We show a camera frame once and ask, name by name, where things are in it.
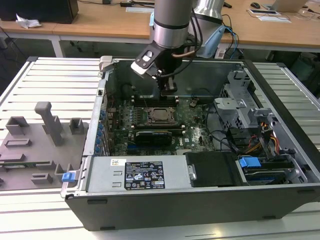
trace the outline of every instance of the warning sticker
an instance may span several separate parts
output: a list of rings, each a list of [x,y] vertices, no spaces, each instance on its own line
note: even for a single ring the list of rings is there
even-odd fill
[[[124,177],[126,190],[165,188],[162,161],[126,162]]]

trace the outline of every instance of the blue tab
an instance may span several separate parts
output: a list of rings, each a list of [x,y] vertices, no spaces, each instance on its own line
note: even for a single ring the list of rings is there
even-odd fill
[[[76,181],[76,173],[75,172],[66,172],[62,175],[62,182],[73,183]]]
[[[248,167],[248,168],[260,168],[261,163],[259,159],[255,156],[244,156],[241,159],[239,159],[239,163],[242,168]]]

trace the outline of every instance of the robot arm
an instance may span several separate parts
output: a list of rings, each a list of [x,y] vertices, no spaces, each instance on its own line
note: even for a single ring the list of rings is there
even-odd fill
[[[197,14],[193,9],[194,2],[196,1],[156,0],[153,41],[131,65],[131,68],[137,74],[141,76],[147,74],[155,79],[162,94],[177,91],[177,86],[173,82],[175,75],[182,72],[192,62],[196,52],[203,44],[202,31]],[[199,6],[200,8],[207,8],[208,5],[214,7],[215,5],[212,3],[216,2],[221,2],[222,8],[223,0],[199,0],[197,9],[199,9]],[[186,40],[189,37],[190,23],[194,35],[194,39],[192,39],[194,50],[184,53],[188,46]],[[185,57],[191,59],[187,65],[180,67]]]

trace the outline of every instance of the white metal table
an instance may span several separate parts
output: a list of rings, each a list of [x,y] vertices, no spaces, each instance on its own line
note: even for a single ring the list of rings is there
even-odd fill
[[[13,115],[24,116],[28,123],[42,122],[41,117],[33,112],[37,101],[50,101],[52,114],[58,115],[62,122],[79,117],[89,123],[99,81],[98,63],[95,58],[45,57],[26,62],[0,97],[0,139],[6,136],[5,125]],[[306,90],[296,90],[294,87],[301,86],[290,82],[292,76],[275,64],[256,63],[256,66],[277,89],[275,91],[282,91],[280,99],[291,113],[299,102],[286,91],[302,92],[298,101],[302,101],[304,110],[311,108],[310,99],[309,102],[304,99]],[[319,122],[317,118],[311,121],[313,127]],[[319,223],[320,203],[313,202],[277,220],[89,232],[60,197],[60,189],[0,192],[1,240],[65,237],[86,240],[313,240],[320,239]]]

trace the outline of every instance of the wooden desk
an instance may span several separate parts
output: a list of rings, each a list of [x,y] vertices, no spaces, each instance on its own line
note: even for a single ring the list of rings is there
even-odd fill
[[[78,2],[79,12],[72,24],[41,22],[42,26],[25,29],[14,21],[0,21],[12,38],[50,40],[56,57],[64,57],[61,41],[113,43],[150,42],[150,14],[126,12],[120,5]],[[0,31],[0,38],[6,35]]]
[[[78,2],[79,12],[72,24],[57,24],[55,35],[150,38],[150,14],[126,12],[120,5],[98,5]]]
[[[293,48],[308,49],[319,52],[320,48],[320,19],[317,19],[319,14],[315,14],[314,20],[307,20],[307,18],[298,15],[298,13],[286,12],[291,23],[285,22],[271,22],[261,21],[258,18],[253,18],[246,12],[247,9],[253,9],[250,6],[252,2],[258,2],[260,5],[268,3],[266,0],[228,0],[232,8],[222,8],[222,14],[228,14],[231,17],[232,28],[238,34],[240,39],[240,48],[259,48],[263,46],[270,50],[279,50],[279,48],[294,51]],[[320,12],[319,4],[310,2],[307,4],[312,10]],[[227,16],[223,17],[226,25],[230,25]],[[222,37],[221,43],[230,43],[232,40],[231,34],[225,33]]]
[[[42,26],[24,28],[18,25],[15,21],[0,21],[0,26],[7,33],[20,33],[20,34],[52,34],[55,26],[54,22],[41,22]]]
[[[239,48],[296,52],[320,52],[320,20],[297,19],[297,13],[286,13],[292,23],[267,22],[251,17],[253,0],[228,0],[232,8],[222,8],[222,14],[231,17],[232,27],[238,34]],[[260,4],[271,0],[255,0]],[[308,3],[312,10],[320,12],[316,3]],[[43,26],[24,29],[15,22],[1,22],[1,26],[12,38],[47,39],[52,42],[57,57],[64,53],[60,41],[90,41],[116,43],[150,42],[150,14],[126,12],[119,5],[99,5],[78,2],[79,13],[73,24],[41,23]],[[225,33],[219,44],[219,51],[231,43],[229,33]]]

